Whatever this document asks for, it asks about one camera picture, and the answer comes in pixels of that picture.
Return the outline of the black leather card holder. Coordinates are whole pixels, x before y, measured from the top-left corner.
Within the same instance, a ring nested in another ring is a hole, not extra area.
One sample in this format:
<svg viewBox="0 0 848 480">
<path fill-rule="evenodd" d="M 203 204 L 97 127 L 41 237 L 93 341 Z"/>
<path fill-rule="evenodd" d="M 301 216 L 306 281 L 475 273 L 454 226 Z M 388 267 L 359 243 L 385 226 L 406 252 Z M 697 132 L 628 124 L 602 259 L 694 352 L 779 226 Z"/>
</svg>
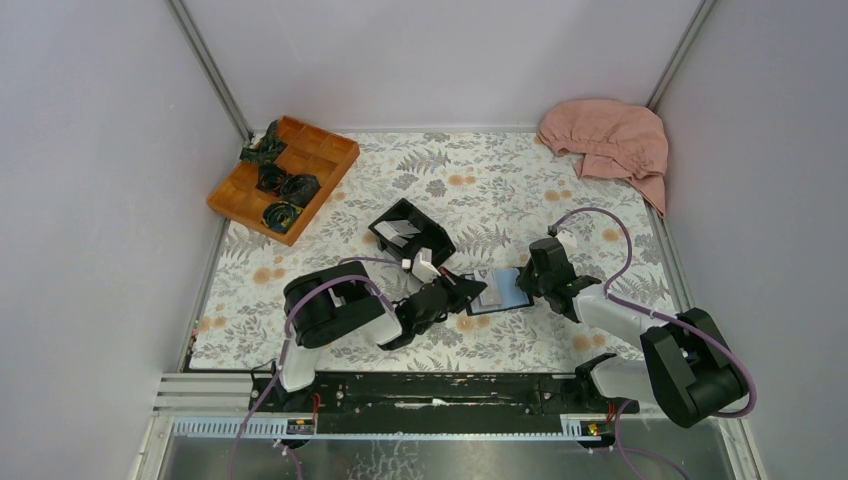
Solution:
<svg viewBox="0 0 848 480">
<path fill-rule="evenodd" d="M 483 292 L 466 308 L 466 313 L 469 316 L 477 316 L 533 306 L 533 298 L 516 284 L 520 273 L 520 267 L 508 267 L 462 274 L 464 279 L 486 284 Z"/>
</svg>

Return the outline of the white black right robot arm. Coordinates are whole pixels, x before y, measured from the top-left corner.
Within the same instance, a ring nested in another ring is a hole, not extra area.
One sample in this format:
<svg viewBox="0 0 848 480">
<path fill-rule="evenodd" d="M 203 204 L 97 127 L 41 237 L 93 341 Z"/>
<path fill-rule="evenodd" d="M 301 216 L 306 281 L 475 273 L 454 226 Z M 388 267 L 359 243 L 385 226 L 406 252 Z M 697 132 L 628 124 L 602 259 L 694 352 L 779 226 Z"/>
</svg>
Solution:
<svg viewBox="0 0 848 480">
<path fill-rule="evenodd" d="M 530 244 L 516 285 L 545 300 L 553 312 L 601 329 L 641 353 L 638 360 L 607 353 L 579 365 L 573 396 L 583 410 L 597 412 L 611 400 L 632 400 L 656 405 L 688 428 L 754 397 L 747 375 L 706 311 L 692 308 L 665 318 L 608 293 L 599 279 L 576 273 L 558 239 Z"/>
</svg>

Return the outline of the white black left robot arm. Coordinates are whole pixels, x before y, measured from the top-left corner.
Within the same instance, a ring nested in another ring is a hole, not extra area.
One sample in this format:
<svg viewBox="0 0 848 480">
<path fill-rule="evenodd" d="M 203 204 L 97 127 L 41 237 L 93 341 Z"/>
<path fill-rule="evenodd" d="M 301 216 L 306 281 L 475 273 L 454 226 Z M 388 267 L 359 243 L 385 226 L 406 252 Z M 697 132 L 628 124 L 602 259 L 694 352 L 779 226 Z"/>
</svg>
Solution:
<svg viewBox="0 0 848 480">
<path fill-rule="evenodd" d="M 398 263 L 422 286 L 391 301 L 368 275 L 360 258 L 304 275 L 284 288 L 285 324 L 272 398 L 288 411 L 309 401 L 321 350 L 360 332 L 383 350 L 396 350 L 449 315 L 466 309 L 487 288 L 427 260 Z"/>
</svg>

